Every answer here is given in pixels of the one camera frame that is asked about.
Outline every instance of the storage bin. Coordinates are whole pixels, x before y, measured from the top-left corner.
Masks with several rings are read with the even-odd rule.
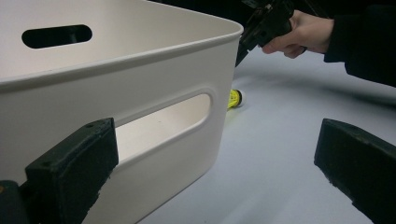
[[[214,163],[239,24],[140,0],[12,0],[0,21],[1,179],[21,184],[34,159],[111,117],[120,164],[85,223],[134,223]],[[53,27],[69,40],[29,42]]]

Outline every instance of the white table surface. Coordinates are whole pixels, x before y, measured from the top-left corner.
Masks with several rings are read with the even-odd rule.
[[[254,49],[235,69],[247,103],[227,112],[215,165],[140,224],[372,223],[314,165],[322,119],[396,145],[396,89],[306,52]]]

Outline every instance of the bin handle cutout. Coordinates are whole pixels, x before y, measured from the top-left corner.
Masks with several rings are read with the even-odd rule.
[[[203,93],[116,128],[120,161],[135,158],[197,128],[210,112],[211,98]]]
[[[23,32],[21,38],[31,49],[45,49],[87,42],[92,38],[92,30],[82,24],[40,28]]]

